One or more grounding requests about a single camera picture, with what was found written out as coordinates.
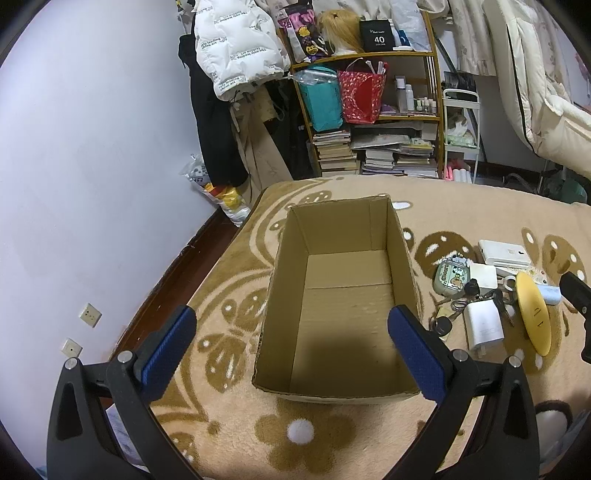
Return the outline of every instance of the curtain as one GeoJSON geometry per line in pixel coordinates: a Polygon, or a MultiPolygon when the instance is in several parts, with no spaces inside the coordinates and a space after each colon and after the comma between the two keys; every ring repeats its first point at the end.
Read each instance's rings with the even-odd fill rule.
{"type": "Polygon", "coordinates": [[[496,76],[482,0],[449,0],[449,4],[456,26],[458,69],[474,75],[496,76]]]}
{"type": "MultiPolygon", "coordinates": [[[[561,83],[566,93],[570,94],[569,74],[558,42],[558,25],[537,0],[509,1],[527,5],[535,12],[532,20],[540,41],[546,75],[553,83],[561,83]]],[[[449,4],[456,26],[459,69],[474,75],[496,75],[482,0],[449,0],[449,4]]]]}

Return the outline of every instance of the open cardboard box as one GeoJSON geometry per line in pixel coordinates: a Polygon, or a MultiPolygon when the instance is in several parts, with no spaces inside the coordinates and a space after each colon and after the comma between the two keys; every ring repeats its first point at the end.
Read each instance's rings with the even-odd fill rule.
{"type": "Polygon", "coordinates": [[[316,402],[374,403],[418,393],[388,335],[396,304],[420,318],[389,197],[293,206],[275,259],[253,385],[316,402]]]}

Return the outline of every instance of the white charger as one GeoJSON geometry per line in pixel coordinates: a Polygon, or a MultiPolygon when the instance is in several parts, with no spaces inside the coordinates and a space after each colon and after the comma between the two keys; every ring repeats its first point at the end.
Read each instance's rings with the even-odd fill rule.
{"type": "Polygon", "coordinates": [[[485,294],[499,287],[494,265],[472,262],[469,268],[470,279],[476,279],[480,287],[480,293],[485,294]]]}
{"type": "Polygon", "coordinates": [[[479,356],[486,352],[485,347],[505,338],[499,310],[493,300],[473,301],[464,309],[464,322],[468,335],[468,347],[479,356]]]}

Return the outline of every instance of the stack of books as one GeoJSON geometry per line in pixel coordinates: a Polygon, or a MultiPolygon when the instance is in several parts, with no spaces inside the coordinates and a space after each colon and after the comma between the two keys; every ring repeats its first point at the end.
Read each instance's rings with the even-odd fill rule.
{"type": "Polygon", "coordinates": [[[365,150],[363,175],[392,173],[394,169],[394,152],[385,148],[368,148],[365,150]]]}
{"type": "Polygon", "coordinates": [[[365,150],[362,174],[387,173],[396,176],[438,178],[437,163],[432,159],[433,145],[420,138],[408,143],[365,150]]]}
{"type": "Polygon", "coordinates": [[[359,162],[351,150],[351,133],[348,129],[316,133],[312,143],[318,150],[323,177],[359,173],[359,162]]]}
{"type": "Polygon", "coordinates": [[[413,138],[408,144],[401,144],[394,152],[395,171],[409,177],[436,179],[437,163],[433,160],[433,144],[420,138],[413,138]]]}

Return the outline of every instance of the floral bedspread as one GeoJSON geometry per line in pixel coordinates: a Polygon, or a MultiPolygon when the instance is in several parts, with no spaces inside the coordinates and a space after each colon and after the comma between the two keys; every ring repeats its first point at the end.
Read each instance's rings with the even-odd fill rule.
{"type": "MultiPolygon", "coordinates": [[[[197,335],[164,397],[152,410],[203,476],[246,479],[381,479],[424,426],[434,403],[421,395],[379,405],[296,403],[251,384],[269,276],[292,205],[387,194],[398,211],[421,291],[424,318],[434,313],[431,278],[452,252],[475,258],[480,239],[522,244],[556,285],[572,271],[587,281],[591,208],[513,190],[471,184],[344,176],[279,183],[267,189],[189,306],[197,335]]],[[[583,318],[561,302],[549,307],[552,345],[540,357],[522,321],[504,325],[502,346],[485,360],[524,359],[535,403],[564,402],[577,414],[591,394],[591,368],[580,359],[583,318]]],[[[447,340],[467,349],[461,317],[447,340]]],[[[455,462],[476,419],[474,400],[443,464],[455,462]]]]}

